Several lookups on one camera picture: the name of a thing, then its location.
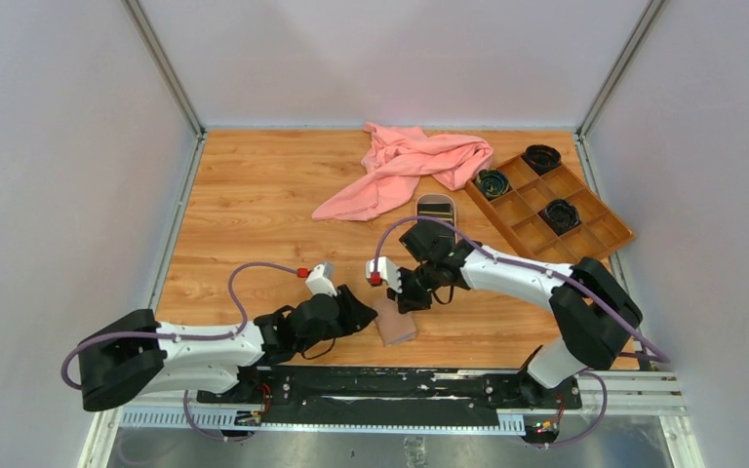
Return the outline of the pink card holder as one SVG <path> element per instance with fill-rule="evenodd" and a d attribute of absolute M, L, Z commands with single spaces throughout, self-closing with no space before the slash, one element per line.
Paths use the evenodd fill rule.
<path fill-rule="evenodd" d="M 388 297 L 373 301 L 372 308 L 377 312 L 375 324 L 384 346 L 393 346 L 413 340 L 417 327 L 411 313 L 402 314 L 398 304 Z"/>

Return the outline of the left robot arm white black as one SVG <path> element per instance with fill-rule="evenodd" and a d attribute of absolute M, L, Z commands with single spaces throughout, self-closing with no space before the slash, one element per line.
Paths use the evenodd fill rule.
<path fill-rule="evenodd" d="M 247 403 L 260 381 L 248 368 L 287 363 L 322 341 L 364 330 L 376 316 L 346 286 L 231 326 L 182 326 L 135 310 L 75 348 L 82 408 L 111 410 L 140 395 L 185 390 Z"/>

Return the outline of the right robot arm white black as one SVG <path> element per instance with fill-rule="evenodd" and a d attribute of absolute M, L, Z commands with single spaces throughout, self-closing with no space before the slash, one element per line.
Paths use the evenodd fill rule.
<path fill-rule="evenodd" d="M 521 299 L 549 312 L 560 335 L 537 348 L 524 364 L 518 393 L 542 407 L 567 378 L 587 369 L 606 371 L 627 341 L 638 336 L 643 314 L 603 263 L 551 263 L 503 253 L 457 229 L 423 216 L 400 238 L 415 259 L 414 269 L 383 255 L 367 265 L 367 277 L 381 279 L 400 312 L 430 308 L 441 288 L 487 291 Z"/>

